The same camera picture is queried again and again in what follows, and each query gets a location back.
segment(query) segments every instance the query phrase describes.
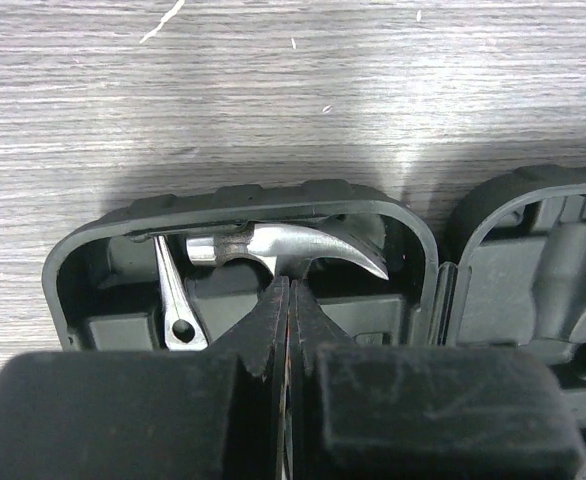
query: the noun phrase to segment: metal hammer head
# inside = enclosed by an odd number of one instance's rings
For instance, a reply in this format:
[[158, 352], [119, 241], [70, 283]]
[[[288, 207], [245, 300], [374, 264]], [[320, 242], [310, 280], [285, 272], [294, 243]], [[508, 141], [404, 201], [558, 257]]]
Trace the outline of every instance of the metal hammer head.
[[284, 223], [257, 223], [239, 233], [188, 238], [186, 251], [194, 265], [220, 266], [234, 258], [262, 263], [275, 275], [304, 278], [317, 258], [355, 263], [388, 280], [382, 257], [336, 223], [322, 230]]

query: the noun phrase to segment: tool case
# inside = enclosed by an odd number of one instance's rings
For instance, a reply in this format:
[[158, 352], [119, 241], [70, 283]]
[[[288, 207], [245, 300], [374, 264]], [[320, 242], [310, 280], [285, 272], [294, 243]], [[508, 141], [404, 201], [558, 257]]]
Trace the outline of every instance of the tool case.
[[[257, 262], [194, 267], [185, 239], [251, 222], [318, 226], [331, 219], [379, 248], [389, 281], [317, 260], [308, 286], [363, 345], [522, 349], [555, 373], [586, 444], [586, 168], [525, 167], [472, 190], [441, 242], [409, 208], [341, 180], [225, 187], [134, 202], [62, 240], [43, 270], [65, 350], [161, 350], [153, 237], [165, 235], [189, 299], [214, 341], [271, 282]], [[586, 479], [586, 465], [578, 478]]]

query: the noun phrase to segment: white speck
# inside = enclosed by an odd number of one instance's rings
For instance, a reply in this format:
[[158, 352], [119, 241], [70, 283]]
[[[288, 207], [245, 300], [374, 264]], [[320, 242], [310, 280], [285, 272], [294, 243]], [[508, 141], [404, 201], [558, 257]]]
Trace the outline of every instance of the white speck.
[[162, 30], [162, 27], [164, 26], [164, 24], [166, 22], [168, 22], [170, 19], [172, 19], [175, 15], [177, 15], [177, 13], [180, 11], [180, 9], [184, 6], [184, 3], [186, 3], [186, 0], [177, 0], [177, 2], [175, 2], [175, 5], [173, 5], [173, 8], [171, 8], [171, 10], [169, 10], [168, 12], [166, 12], [164, 14], [162, 19], [160, 20], [159, 25], [157, 27], [155, 27], [153, 30], [151, 30], [149, 33], [144, 35], [144, 37], [142, 37], [142, 40], [140, 40], [140, 43], [144, 43], [149, 38], [157, 35], [157, 32]]

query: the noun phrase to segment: wrench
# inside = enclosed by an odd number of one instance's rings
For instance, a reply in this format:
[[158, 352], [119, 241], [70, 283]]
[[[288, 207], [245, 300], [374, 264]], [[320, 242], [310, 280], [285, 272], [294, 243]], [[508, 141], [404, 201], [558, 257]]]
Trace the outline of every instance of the wrench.
[[169, 350], [204, 350], [209, 342], [189, 304], [180, 274], [166, 243], [166, 237], [154, 238], [157, 270], [162, 292], [164, 339]]
[[339, 258], [388, 280], [381, 256], [337, 223], [323, 230], [283, 223], [256, 223], [239, 233], [188, 238], [193, 265], [220, 266], [234, 258], [262, 263], [273, 276], [304, 278], [316, 258]]

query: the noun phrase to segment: wood grain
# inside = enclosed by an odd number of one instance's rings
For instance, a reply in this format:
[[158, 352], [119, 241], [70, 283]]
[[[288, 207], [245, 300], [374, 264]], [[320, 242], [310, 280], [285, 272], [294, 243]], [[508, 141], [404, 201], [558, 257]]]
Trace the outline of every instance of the wood grain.
[[140, 45], [172, 5], [0, 2], [0, 365], [57, 348], [53, 245], [135, 198], [343, 177], [439, 231], [492, 176], [586, 164], [586, 1], [187, 1]]

